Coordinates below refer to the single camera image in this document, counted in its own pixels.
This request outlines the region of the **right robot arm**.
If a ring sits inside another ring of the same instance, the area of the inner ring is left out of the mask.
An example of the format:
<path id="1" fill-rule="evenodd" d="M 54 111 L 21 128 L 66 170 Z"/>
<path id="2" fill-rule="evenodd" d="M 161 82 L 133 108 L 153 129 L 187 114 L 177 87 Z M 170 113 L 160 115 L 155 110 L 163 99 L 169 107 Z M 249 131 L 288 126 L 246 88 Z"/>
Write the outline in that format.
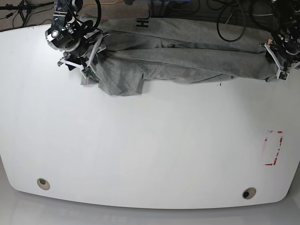
<path id="1" fill-rule="evenodd" d="M 109 36 L 98 28 L 101 21 L 101 3 L 96 1 L 96 21 L 81 21 L 78 13 L 82 0 L 56 0 L 51 27 L 45 32 L 48 45 L 63 52 L 58 66 L 67 65 L 69 70 L 80 69 L 83 75 L 96 73 L 95 56 L 106 49 L 104 38 Z"/>

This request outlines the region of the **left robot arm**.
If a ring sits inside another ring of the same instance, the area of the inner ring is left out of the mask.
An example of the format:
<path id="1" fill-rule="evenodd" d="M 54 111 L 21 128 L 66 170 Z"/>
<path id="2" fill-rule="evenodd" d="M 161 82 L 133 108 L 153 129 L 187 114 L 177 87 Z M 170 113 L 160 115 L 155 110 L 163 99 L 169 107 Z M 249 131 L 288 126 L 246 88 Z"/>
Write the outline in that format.
<path id="1" fill-rule="evenodd" d="M 269 30 L 272 40 L 266 56 L 277 66 L 277 79 L 287 80 L 290 71 L 300 65 L 300 2 L 298 0 L 267 0 L 275 17 L 276 27 Z"/>

